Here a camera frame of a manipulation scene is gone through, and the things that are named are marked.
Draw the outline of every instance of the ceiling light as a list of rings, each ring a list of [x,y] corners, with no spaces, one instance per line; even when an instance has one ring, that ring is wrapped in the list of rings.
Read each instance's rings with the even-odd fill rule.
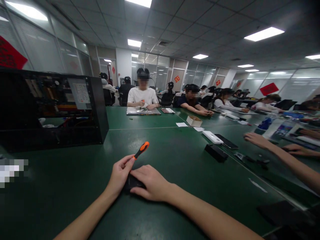
[[[12,2],[7,2],[9,5],[14,7],[15,9],[19,10],[26,16],[33,18],[33,19],[38,19],[38,20],[43,20],[43,21],[48,21],[48,18],[43,15],[41,12],[39,12],[37,9],[34,7],[30,7],[27,5],[19,4],[19,3],[12,3]]]
[[[128,45],[133,47],[141,47],[141,42],[128,39]]]
[[[271,74],[281,75],[281,74],[286,74],[286,72],[273,72]]]
[[[197,59],[203,59],[203,58],[206,58],[208,57],[207,55],[202,55],[202,54],[199,54],[197,56],[194,56],[193,58],[197,58]]]
[[[8,20],[8,19],[5,19],[4,17],[0,17],[0,21],[9,22],[9,20]]]
[[[240,65],[238,67],[242,67],[242,68],[245,68],[245,67],[253,67],[254,65],[250,65],[250,64],[247,64],[247,65]]]
[[[267,28],[267,29],[262,30],[260,32],[254,33],[250,36],[247,36],[247,37],[245,37],[245,39],[257,42],[262,39],[273,37],[273,36],[281,34],[281,33],[284,33],[284,31],[277,29],[277,28],[274,28],[274,27],[270,27],[270,28]]]
[[[151,7],[152,0],[126,0],[127,2],[132,2],[147,8]]]
[[[309,58],[309,59],[319,59],[319,58],[320,58],[320,55],[306,56],[306,58]]]

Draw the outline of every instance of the black box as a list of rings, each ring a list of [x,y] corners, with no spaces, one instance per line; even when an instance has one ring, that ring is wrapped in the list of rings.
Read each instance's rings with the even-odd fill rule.
[[[109,124],[100,78],[12,69],[0,74],[0,144],[9,153],[103,144]],[[39,118],[61,123],[44,128]]]

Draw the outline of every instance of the laptop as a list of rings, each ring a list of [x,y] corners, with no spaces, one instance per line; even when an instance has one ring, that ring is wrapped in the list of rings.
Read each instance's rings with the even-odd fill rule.
[[[145,108],[127,107],[127,115],[161,115],[158,109],[148,110]]]

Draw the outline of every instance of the air vent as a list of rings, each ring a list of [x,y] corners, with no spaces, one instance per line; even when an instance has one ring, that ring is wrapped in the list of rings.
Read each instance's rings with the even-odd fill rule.
[[[51,5],[62,15],[64,16],[76,29],[78,29],[79,31],[81,31],[81,29],[64,13],[64,11],[62,11],[58,5],[56,5],[55,3],[51,3]]]

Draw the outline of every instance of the door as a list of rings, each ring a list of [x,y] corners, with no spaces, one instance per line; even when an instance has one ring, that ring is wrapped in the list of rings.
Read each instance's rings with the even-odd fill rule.
[[[173,91],[180,92],[184,70],[173,69],[171,82],[174,83]]]

